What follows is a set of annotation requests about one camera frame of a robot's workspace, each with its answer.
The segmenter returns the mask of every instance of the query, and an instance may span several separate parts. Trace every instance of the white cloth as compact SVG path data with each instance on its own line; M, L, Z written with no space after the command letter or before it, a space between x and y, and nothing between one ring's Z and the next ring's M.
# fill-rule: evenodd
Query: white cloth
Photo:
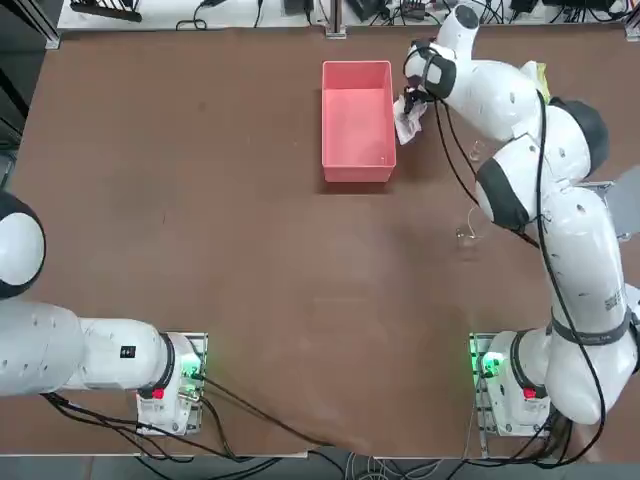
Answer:
M422 131L420 117L427 111L426 103L416 104L408 115L404 113L404 96L400 95L393 103L393 121L396 125L396 135L400 145L409 142L416 133Z

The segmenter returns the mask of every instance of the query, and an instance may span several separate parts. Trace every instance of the black cable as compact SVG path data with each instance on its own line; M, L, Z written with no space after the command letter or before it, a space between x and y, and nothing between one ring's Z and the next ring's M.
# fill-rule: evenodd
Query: black cable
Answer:
M193 25L193 28L195 28L196 30L206 30L207 28L209 28L207 22L205 22L201 18L196 18L198 15L198 11L201 8L207 6L206 4L207 0L200 2L200 4L193 11L193 18L191 20L180 20L178 23L176 23L176 30L180 30L183 25Z
M395 17L393 15L389 15L389 17L384 19L384 21L380 25L383 26L383 27L391 26L391 25L393 25L393 19L394 18Z
M248 413L249 415L253 415L254 417L259 418L261 420L271 421L269 418L265 418L260 413L258 413L255 410L253 410L253 406L247 407L243 403L240 403L240 402L234 400L233 398L229 398L229 397L225 396L223 393L220 393L220 392L212 391L212 392L209 392L209 393L211 395L217 396L218 398L224 400L225 402L231 403L234 407L243 410L244 412Z
M316 445L322 446L322 447L332 447L333 445L330 443L327 443L325 441L322 440L318 440L316 438L310 437L309 435L305 435L302 432L299 432L298 430L296 430L293 427L290 427L289 425L287 425L286 423L278 420L277 418L275 418L272 415L269 415L268 413L263 412L262 410L260 410L258 407L252 405L251 403L247 402L246 400L244 400L243 398L240 398L238 395L236 395L235 393L233 393L232 391L230 391L229 389L223 387L222 385L220 385L217 382L214 382L213 380L205 377L204 375L199 375L196 374L193 376L193 378L197 379L197 380L202 380L206 383L208 383L209 385L211 385L212 387L217 388L218 390L220 390L221 392L224 392L226 395L228 395L229 397L231 397L232 399L236 400L237 402L240 402L242 405L244 405L245 407L247 407L248 409L250 409L254 415L257 415L259 417L261 417L264 420L268 420L271 423L276 424L277 426L279 426L280 428L282 428L283 430L286 430L287 432L291 433L292 435L295 435L298 438L301 438L302 440L305 440L309 443L314 443Z
M434 103L434 107L435 107L435 110L436 110L436 123L438 124L438 132L440 133L440 141L442 142L442 148L444 150L444 154L447 157L447 162L449 162L449 167L451 167L451 172L456 177L456 180L458 181L458 184L464 190L464 193L467 194L467 197L469 197L469 199L473 203L478 205L478 200L469 191L467 186L464 184L464 182L460 178L460 175L458 175L458 171L456 170L456 167L453 165L453 161L451 160L451 155L449 155L449 149L447 148L447 142L446 142L446 140L444 138L444 132L442 131L442 123L440 121L440 112L438 111L439 110L438 109L438 102L440 102L440 101L441 100L436 100L436 102Z
M209 401L209 399L205 397L200 397L200 402L209 410L209 412L211 412L211 415L213 416L213 420L216 423L216 428L218 429L218 436L220 437L220 443L222 444L222 449L224 450L224 453L226 453L230 459L235 460L236 462L242 462L242 461L248 460L249 458L240 458L240 457L237 457L235 453L233 453L233 450L229 446L227 435L224 433L224 428L222 427L222 421L220 420L220 415L218 415L218 411L215 409L215 407Z
M402 20L402 25L406 27L407 22L405 22L404 20L404 12L402 11L402 0L400 0L400 6L398 7L398 10L400 11L400 19Z
M387 18L387 20L385 20L382 25L386 25L386 26L394 26L395 25L395 20L396 18L398 18L400 16L400 7L396 7L393 9L393 12L389 14L389 18Z
M484 4L484 8L482 9L482 13L480 14L480 18L478 19L480 25L482 25L487 19L485 18L485 15L487 14L488 10L487 10L487 5L489 4L491 0L487 0Z
M616 14L612 14L611 12L605 12L607 15L609 15L609 18L600 18L598 16L596 16L595 12L589 8L589 13L591 14L591 16L593 18L596 19L596 21L600 22L600 23L610 23L610 22L616 22L618 20L623 19L624 17L626 17L627 15L629 15L631 12L630 11L624 11L624 12L619 12Z
M591 441L577 455L573 456L572 458L569 458L568 460L564 460L562 462L557 463L556 465L553 465L553 467L558 467L558 466L570 465L571 463L576 462L577 460L582 458L585 455L585 453L587 453L591 449L591 447L593 447L593 445L595 445L595 443L600 439L600 436L604 431L604 424L607 416L607 407L604 401L604 394L602 393L602 386L600 385L600 379L598 378L598 374L596 372L596 369L593 366L593 363L591 363L591 359L589 358L587 349L585 348L584 343L580 338L580 335L578 335L578 331L576 329L575 324L573 323L573 319L569 314L569 309L567 308L564 298L562 297L562 292L560 291L558 280L556 279L556 275L551 266L551 260L549 259L549 252L547 251L547 245L545 240L545 230L544 230L544 223L543 223L544 216L542 215L542 167L544 164L544 148L547 141L547 116L546 116L546 104L544 101L544 97L540 92L538 92L538 98L540 100L540 108L542 113L542 129L540 133L540 154L538 158L538 173L537 173L537 179L536 179L536 211L538 212L538 215L537 215L538 242L540 243L540 251L542 252L542 259L544 261L545 268L547 269L547 273L549 274L551 284L553 285L553 290L555 291L556 297L558 298L558 302L560 303L562 312L564 313L564 316L567 319L567 323L571 328L571 332L573 333L574 340L578 344L578 347L580 348L580 352L584 357L587 367L589 368L589 371L593 376L593 381L595 383L596 390L598 391L598 397L600 400L600 423L598 425L598 430L596 434L593 436Z
M404 480L409 480L409 477L407 476L407 474L402 471L402 468L400 468L400 465L398 465L395 460L389 459L389 463L393 465L393 468L395 468L394 470L393 468L389 468L388 466L385 465L385 467L388 468L391 473L395 475L399 475Z
M562 429L562 431L560 432L560 434L558 436L553 434L553 427L552 427L551 431L549 432L549 435L545 439L545 445L540 450L540 452L537 454L537 456L539 457L538 460L545 460L545 459L551 457L556 452L556 450L560 446L560 443L562 442L563 439L566 438L567 440L570 440L572 429L573 429L573 422L571 420L569 420L568 418L565 418L564 428ZM562 449L563 453L566 453L566 449L568 447L569 447L569 442L565 441L565 445L564 445L564 447ZM533 464L538 466L538 467L541 465L538 461L533 462Z
M89 420L87 418L83 418L83 417L79 417L77 415L73 415L73 414L65 411L62 406L58 405L56 400L54 400L53 398L48 397L47 395L48 394L45 394L45 395L43 395L43 397L53 406L53 408L55 408L63 416L65 416L65 417L67 417L67 418L69 418L71 420L75 420L75 421L77 421L79 423L85 423L85 424L88 424L88 425L95 425L95 426L98 426L98 427L111 429L111 430L115 431L116 433L118 433L119 435L121 435L129 443L131 443L132 445L135 445L137 448L139 448L140 451L143 454L145 454L147 457L149 457L149 458L152 458L152 459L158 460L158 461L170 460L170 461L172 461L174 463L191 463L193 461L193 457L191 457L191 458L178 458L178 457L174 457L173 455L170 455L162 447L160 447L160 445L158 445L158 443L155 442L152 438L150 438L148 436L145 436L145 435L142 435L142 434L140 434L140 433L138 433L135 430L132 430L130 428L111 425L110 423L108 423L106 421L93 421L93 420ZM127 433L129 433L131 435L134 435L134 436L140 438L141 440L149 442L151 445L153 445L162 454L162 456L159 457L157 455L149 453L149 451L146 450L142 445L140 445L139 443L137 443L133 439L129 438L127 435L124 435L123 432L127 432Z
M465 152L464 148L462 148L462 145L460 144L460 140L458 140L458 135L456 135L456 131L453 128L453 122L451 121L451 112L449 111L449 105L447 105L446 103L444 104L444 111L447 114L447 121L449 122L449 130L451 130L451 135L453 136L453 140L454 142L456 142L456 145L458 146L458 150L460 150L460 153L462 154L462 157L464 158L464 161L467 164L467 167L469 167L469 170L471 170L471 173L475 178L476 170L475 168L473 168L473 165L471 164L471 160L469 160L469 157L467 156L467 152Z
M319 452L317 450L309 450L309 453L311 455L317 455L318 457L322 457L324 458L327 462L329 462L331 465L333 465L334 467L336 467L338 470L340 470L340 473L342 474L342 477L340 478L344 478L345 477L345 471L344 468L342 468L340 466L340 464L338 462L336 462L333 458L329 457L328 455L325 455L322 452Z
M171 478L170 476L160 472L159 470L157 470L156 468L152 467L151 465L149 465L147 462L143 461L140 457L133 457L135 458L140 464L142 464L146 469L152 471L153 473L155 473L158 477L164 479L164 480L174 480L173 478ZM281 458L271 458L265 462L262 462L258 465L254 465L253 467L247 468L246 470L240 470L239 472L231 472L231 473L226 473L223 475L216 475L215 477L209 477L206 480L222 480L222 479L230 479L230 480L242 480L244 478L249 478L253 475L256 475L260 472L265 471L267 468L275 465L276 463L280 462L282 459Z
M258 28L258 23L260 23L260 15L262 14L262 3L264 0L258 0L258 15L256 15L256 21L253 22L253 28Z
M324 10L324 5L322 4L322 0L318 0L318 3L320 4L320 10L322 11L322 16L324 17L324 20L327 23L330 23L329 17L327 16L327 12Z
M487 0L486 3L485 3L485 6L488 6L490 1L491 0ZM496 23L503 23L504 24L504 1L503 0L500 0L500 2L498 3L498 7L496 8L496 13L498 12L498 8L501 10L500 22L498 22L498 20L496 19Z
M427 16L427 17L432 18L433 20L435 20L435 22L436 22L438 25L442 26L442 22L441 22L440 20L438 20L434 14L432 14L432 13L430 13L430 12L427 12L427 11L425 11L425 12L424 12L424 14L425 14L425 16Z
M520 458L520 455L522 455L533 444L533 442L535 442L538 439L540 434L545 431L545 428L547 428L549 422L553 422L551 425L551 428L555 427L555 422L557 421L557 419L558 419L557 411L549 415L544 425L539 430L537 430L536 433L534 433L531 437L529 437L529 439L525 442L525 444L522 447L520 447L520 450L518 450L516 453L511 455L509 458L483 459L483 461L491 462L491 464L476 463L471 460L465 460L465 463L468 463L469 465L474 465L476 467L497 468L497 467L504 467L505 465L533 463L537 460L541 460L542 456L546 454L546 445L543 445L543 447L538 452L534 452L533 454L528 455L526 457Z
M562 15L562 14L564 13L564 9L565 9L565 8L566 8L565 6L560 7L560 11L558 12L558 14L557 14L555 17L553 17L549 23L553 23L553 22L555 22L558 18L560 18L560 15Z
M313 0L304 0L304 16L307 17L307 23L313 27L311 22L311 12L313 11Z
M462 469L462 467L464 467L466 464L467 464L466 460L461 460L460 463L456 465L456 468L451 470L451 473L447 475L446 480L451 480L456 475L456 473L458 473Z
M414 55L418 55L421 52L431 52L434 55L440 55L436 50L434 50L433 48L431 48L430 46L416 46L415 50L411 50L409 52L409 55L407 55L407 57L404 59L404 63L402 64L402 75L404 75L404 77L407 77L407 63L409 62L409 60L411 60L411 58L413 58Z
M214 455L218 455L219 457L224 457L227 458L226 455L222 452L218 452L217 450L207 447L205 445L202 445L198 442L193 442L191 440L188 440L186 438L184 438L183 436L180 435L176 435L172 432L169 432L167 430L163 430L162 428L158 428L154 425L149 425L146 423L141 423L138 422L136 420L126 420L126 419L122 419L122 418L114 418L114 417L110 417L107 415L103 415L101 413L98 412L94 412L92 410L86 409L86 408L82 408L79 407L77 405L72 404L71 402L69 402L69 400L67 400L64 397L61 397L60 395L57 394L44 394L43 397L45 397L47 399L47 401L49 401L49 403L51 403L54 407L57 405L59 407L65 408L67 410L71 410L74 411L76 413L80 413L82 415L86 415L86 416L90 416L93 417L94 419L97 419L99 421L106 421L108 423L120 423L123 425L130 425L132 427L135 427L136 429L139 428L145 428L147 430L153 430L155 432L159 432L162 433L164 435L166 435L167 437L173 438L174 440L177 440L178 442L184 443L186 445L192 446L192 447L196 447L199 448L200 450L203 450L207 453L212 453Z
M498 13L497 13L493 8L491 8L491 7L489 6L489 2L482 3L482 2L480 2L480 1L478 1L478 0L469 0L469 1L470 1L470 2L473 2L473 3L477 3L478 5L481 5L481 6L483 6L483 7L484 7L484 6L486 6L486 7L487 7L487 9L491 12L491 15L493 16L493 18L495 18L495 19L496 19L496 23L504 23L504 22L501 22L501 21L500 21L500 18L499 18L499 16L498 16Z
M538 243L529 235L527 235L525 232L518 232L516 230L509 230L509 231L515 233L517 236L519 236L522 240L527 242L532 247L539 248Z

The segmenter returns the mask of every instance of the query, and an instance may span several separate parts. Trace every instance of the wire bundle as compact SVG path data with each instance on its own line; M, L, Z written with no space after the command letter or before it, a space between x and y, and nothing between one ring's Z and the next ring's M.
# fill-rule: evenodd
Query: wire bundle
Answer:
M227 388L223 387L222 385L214 382L213 380L210 380L204 376L198 375L194 378L200 379L206 383L208 383L209 385L212 385L213 387L215 387L216 389L220 390L221 392L223 392L228 398L226 398L227 400L230 398L232 400L234 400L235 402L238 402L242 408L248 412L251 413L253 416L269 421L275 425L278 425L280 428L286 430L287 432L307 441L310 443L314 443L318 446L332 446L331 444L321 441L321 440L317 440L314 439L313 437L306 435L304 433L299 432L298 430L294 429L293 427L285 424L284 422L278 420L277 418L273 417L272 415L269 415L265 412L263 412L262 410L260 410L259 408L255 407L254 405L252 405L251 403L247 402L246 400L240 398L238 395L234 394L233 392L231 392L230 390L228 390ZM186 445L189 445L191 447L195 447L198 448L200 450L203 450L206 453L210 453L210 454L214 454L217 456L220 456L222 458L226 458L229 460L232 460L236 463L244 463L244 462L248 462L251 460L254 460L251 457L238 457L237 455L235 455L235 453L233 452L233 450L231 449L228 439L225 435L224 432L224 428L222 425L222 421L220 419L220 416L218 415L218 412L216 411L215 407L213 406L213 404L204 397L201 397L201 402L203 404L203 406L211 413L211 415L214 418L214 421L216 423L216 427L218 430L218 435L220 437L220 443L222 445L223 448L223 452L220 452L218 450L215 450L211 447L208 447L206 445L202 445L198 442L194 442L191 441L187 438L185 438L184 436L180 436L180 435L176 435L172 432L163 430L161 428L155 427L153 425L149 425L149 424L145 424L145 423L141 423L138 422L137 420L127 420L127 419L121 419L121 418L115 418L115 417L110 417L107 415L103 415L101 413L98 412L94 412L92 410L80 407L78 405L75 405L73 403L71 403L69 400L67 400L66 398L56 394L56 393L46 393L43 394L42 397L47 400L47 402L53 406L53 408L55 408L60 414L62 414L63 416L80 422L80 423L84 423L84 424L88 424L88 425L94 425L97 427L101 427L101 428L106 428L109 430L112 430L114 432L116 432L118 435L120 435L121 437L123 437L127 442L131 443L132 445L134 445L136 448L139 448L140 451L147 457L149 457L152 460L158 460L158 461L172 461L174 463L190 463L193 461L193 457L187 457L187 458L182 458L182 457L176 457L173 456L171 454L169 454L166 450L164 450L159 444L158 442L152 437L152 436L147 436L147 435L142 435L141 433L139 433L137 430L138 429L147 429L147 430L152 430L158 433L161 433L163 435L166 435L167 437L170 437L174 440L177 440L181 443L184 443ZM153 452L150 451L150 449L146 446L143 446L143 442L147 442L151 448L153 448ZM315 451L311 451L311 454L314 455L318 455L323 457L325 460L327 460L328 462L330 462L331 464L333 464L336 468L340 469L340 472L343 472L342 467L340 467L340 465L338 465L334 460L332 460L330 457L320 453L320 452L315 452ZM164 480L173 480L171 477L169 477L168 475L160 472L159 470L157 470L156 468L154 468L153 466L151 466L149 463L143 461L141 458L139 457L134 457L138 462L140 462L145 468L149 469L150 471L152 471L153 473L155 473L156 475L158 475L160 478L163 478ZM275 465L276 463L278 463L279 461L281 461L282 459L280 458L272 458L269 460L266 460L262 463L259 463L257 465L254 465L246 470L241 470L238 472L233 472L230 474L226 474L226 475L222 475L222 476L216 476L216 477L211 477L208 480L218 480L218 479L223 479L226 478L228 480L241 480L244 478L248 478L249 476L255 475L257 473L260 473L264 470L266 470L267 468L270 468L271 466Z
M192 18L188 20L180 20L178 23L176 23L176 30L182 30L183 29L182 27L184 27L185 25L192 25L195 30L207 30L209 28L209 25L202 18L198 18L198 12L200 11L201 8L217 7L224 1L225 0L202 0L198 4L198 6L193 10ZM260 18L262 15L263 3L264 3L264 0L258 0L258 14L256 15L256 19L253 22L253 28L258 28L258 24L260 23ZM311 24L310 12L307 11L305 13L307 13L307 21L309 22L309 24Z
M587 7L586 3L584 7L567 7L563 5L560 7L558 14L551 19L549 23L554 23L562 14L565 14L564 23L585 23L587 17L587 11L591 14L594 20L600 23L609 23L609 22L617 22L618 20L622 20L623 18L629 16L632 11L632 5L629 0L625 2L625 9L622 12L610 12L603 11L607 18L600 18L596 15L596 12Z
M482 6L483 10L479 18L480 24L489 24L491 23L492 20L495 20L495 22L498 24L504 23L504 0L500 0L500 3L498 4L498 8L501 10L501 13L498 13L496 10L490 7L490 1L486 1L486 2L482 2L480 0L466 0L466 1ZM443 3L448 9L448 12L447 12L447 15L448 15L449 13L451 13L452 9L446 1L443 1ZM396 20L398 18L401 19L402 25L406 26L407 25L406 20L408 18L405 17L404 15L404 10L403 10L404 4L405 4L405 0L401 0L400 6L394 8L393 10L389 10L386 7L382 8L376 14L376 16L373 17L373 20L371 20L371 23L369 23L369 26L375 25L379 19L382 20L382 23L380 24L381 26L395 26ZM428 17L431 20L433 20L434 23L436 23L437 25L442 25L442 22L435 15L433 15L431 12L429 12L426 9L424 10L424 15L425 15L425 19Z
M366 460L366 466L358 473L356 464L359 458ZM344 469L344 480L393 480L398 477L405 480L425 480L436 472L441 463L442 460L432 460L403 471L395 460L360 457L350 453Z

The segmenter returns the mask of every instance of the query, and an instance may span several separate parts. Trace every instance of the green light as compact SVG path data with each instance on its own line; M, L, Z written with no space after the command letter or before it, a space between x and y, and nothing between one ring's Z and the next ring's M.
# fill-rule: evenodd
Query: green light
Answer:
M486 373L495 376L500 370L500 364L504 361L504 355L496 352L487 352L482 357L482 366Z
M200 372L200 359L198 357L182 361L182 376L193 377Z

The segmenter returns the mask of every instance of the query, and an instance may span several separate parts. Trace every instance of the floor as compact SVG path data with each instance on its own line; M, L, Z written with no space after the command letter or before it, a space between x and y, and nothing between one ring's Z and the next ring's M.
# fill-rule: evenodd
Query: floor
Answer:
M331 458L344 465L346 453L325 449ZM430 478L444 480L457 460L446 460ZM360 467L366 467L365 457L361 457ZM401 463L402 468L410 468L411 463ZM155 462L154 467L172 480L204 480L214 475L234 471L228 460L200 457L187 465L165 465ZM64 478L65 480L153 480L157 477L143 468L137 461L127 457L5 457L0 458L3 480L33 480L39 478ZM466 466L455 476L456 480L627 480L638 478L640 465L575 465L558 471L543 471L534 466L509 466L483 469ZM324 459L311 456L309 459L286 459L278 465L255 475L258 480L305 478L308 480L339 480L342 475ZM371 475L369 479L378 479Z
M190 16L198 0L141 0L141 11L145 19L154 28L174 28L175 21ZM64 28L131 28L125 22L103 20L99 17L78 16L68 8L65 0L43 0L43 8L47 14L56 19L60 17L60 27ZM544 18L549 21L549 15L555 16L557 7L552 12L534 12L531 19ZM255 20L255 0L230 0L228 4L216 9L203 12L202 17L212 26L250 26ZM345 7L345 21L357 24L359 20ZM282 17L280 0L265 0L265 8L261 20L262 26L304 26L304 16ZM33 95L37 78L44 57L44 42L35 32L25 27L19 20L7 12L0 15L0 66L11 76L23 96L29 101ZM13 109L8 101L0 96L0 115L22 128L24 119ZM0 129L0 141L3 131ZM347 454L339 450L325 450L329 456L341 465L346 462ZM212 475L225 474L234 466L226 460L212 457L200 457L188 465L174 465L154 462L153 465L170 479L202 480ZM456 460L443 462L439 470L432 475L434 480L445 479L457 465ZM362 468L366 465L360 460ZM401 463L402 467L410 468L411 462ZM39 478L64 478L66 480L145 480L159 478L144 469L137 461L130 457L0 457L0 471L3 480L32 480ZM282 478L336 479L338 471L334 466L320 457L311 456L309 459L286 459L271 469L256 475L254 478L269 480ZM534 466L510 466L499 469L482 469L466 466L456 475L457 480L508 480L518 476L521 480L589 480L607 477L608 480L623 480L638 478L640 465L575 465L558 471L542 471Z

